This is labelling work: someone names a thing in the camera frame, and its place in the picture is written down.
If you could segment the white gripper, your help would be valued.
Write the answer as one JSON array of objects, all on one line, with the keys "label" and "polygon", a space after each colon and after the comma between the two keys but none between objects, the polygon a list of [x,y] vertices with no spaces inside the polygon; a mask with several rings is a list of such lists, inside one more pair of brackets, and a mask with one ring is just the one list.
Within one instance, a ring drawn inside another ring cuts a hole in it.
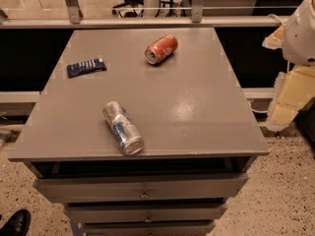
[{"label": "white gripper", "polygon": [[295,64],[290,72],[279,73],[268,108],[266,127],[279,132],[315,96],[314,0],[303,0],[285,26],[281,25],[267,36],[262,46],[268,49],[283,48],[283,58]]}]

